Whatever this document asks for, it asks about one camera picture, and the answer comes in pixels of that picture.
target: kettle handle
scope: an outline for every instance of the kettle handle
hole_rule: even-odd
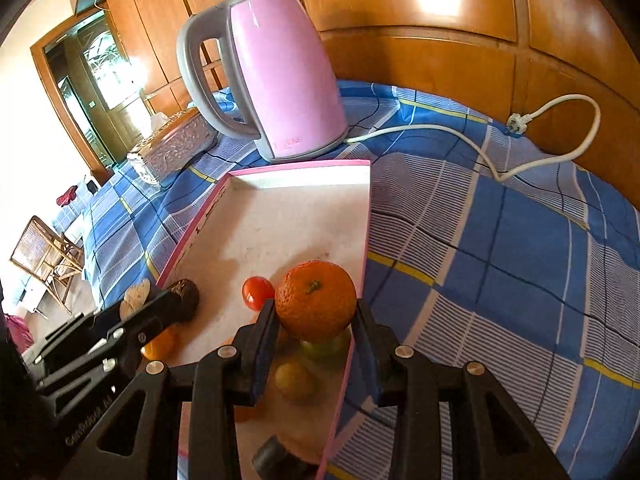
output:
[[[205,40],[226,37],[228,7],[211,7],[191,16],[178,33],[176,54],[184,85],[198,111],[220,133],[241,140],[260,139],[260,132],[250,124],[228,118],[213,97],[200,62],[200,45]]]

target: kettle base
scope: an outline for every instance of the kettle base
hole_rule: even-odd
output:
[[[311,150],[306,153],[299,153],[298,155],[291,156],[282,156],[282,157],[274,157],[273,153],[268,146],[261,146],[261,142],[259,140],[255,141],[255,144],[258,148],[258,153],[260,156],[266,160],[270,164],[286,164],[287,162],[303,162],[305,160],[312,160],[317,156],[324,155],[325,153],[334,150],[338,146],[342,144],[344,139],[347,137],[349,133],[349,127],[347,126],[344,131],[340,134],[340,137],[330,142],[329,144],[323,146],[322,148],[317,148],[315,150]]]

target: white power cord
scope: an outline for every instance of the white power cord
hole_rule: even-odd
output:
[[[580,146],[578,146],[575,150],[570,151],[569,153],[565,153],[564,155],[551,156],[549,158],[540,158],[539,160],[526,162],[525,164],[516,166],[512,170],[509,170],[504,173],[499,173],[498,170],[495,169],[494,164],[491,162],[491,160],[489,160],[489,156],[475,142],[470,140],[468,137],[465,137],[464,134],[460,133],[459,131],[454,130],[452,128],[448,128],[446,126],[440,126],[439,124],[408,124],[407,126],[393,126],[392,128],[383,128],[382,130],[376,130],[374,132],[370,132],[368,134],[365,134],[359,137],[350,137],[348,139],[345,139],[344,142],[360,142],[361,140],[367,140],[372,137],[377,137],[378,135],[390,134],[392,132],[400,132],[402,130],[425,130],[425,129],[440,130],[441,132],[450,133],[452,135],[455,135],[459,139],[464,140],[469,146],[471,146],[474,150],[476,150],[476,152],[478,152],[478,155],[480,155],[482,160],[485,161],[485,163],[489,167],[489,170],[491,171],[493,178],[498,182],[504,182],[508,178],[511,178],[512,176],[518,173],[521,173],[523,171],[530,170],[531,168],[537,168],[539,166],[546,166],[547,164],[557,164],[560,162],[566,162],[568,160],[574,160],[574,158],[582,155],[587,150],[587,148],[591,145],[591,142],[595,138],[596,134],[598,133],[598,128],[600,127],[600,107],[598,106],[596,101],[594,101],[587,95],[582,95],[582,94],[563,95],[555,99],[552,99],[546,105],[540,107],[538,110],[536,110],[531,114],[525,114],[523,116],[521,116],[520,114],[512,114],[511,117],[509,117],[509,119],[507,120],[507,129],[514,134],[523,134],[527,129],[527,123],[529,123],[529,121],[535,119],[540,114],[543,114],[544,112],[549,110],[549,108],[551,108],[552,106],[555,106],[558,103],[561,103],[564,101],[571,101],[571,100],[588,101],[595,108],[595,115],[593,118],[593,123],[591,124],[591,129],[589,130],[589,133],[584,138]]]

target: rattan chair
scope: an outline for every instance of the rattan chair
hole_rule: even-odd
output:
[[[82,272],[81,258],[81,248],[34,216],[20,236],[10,261],[43,283],[55,300],[71,314],[65,300],[71,279]],[[58,290],[60,285],[63,287],[62,295]]]

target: electric kettle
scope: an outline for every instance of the electric kettle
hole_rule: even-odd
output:
[[[244,123],[222,113],[209,90],[200,45],[212,38]],[[347,134],[329,58],[298,0],[225,0],[199,12],[178,34],[177,57],[207,122],[224,135],[254,140],[269,162],[314,158]]]

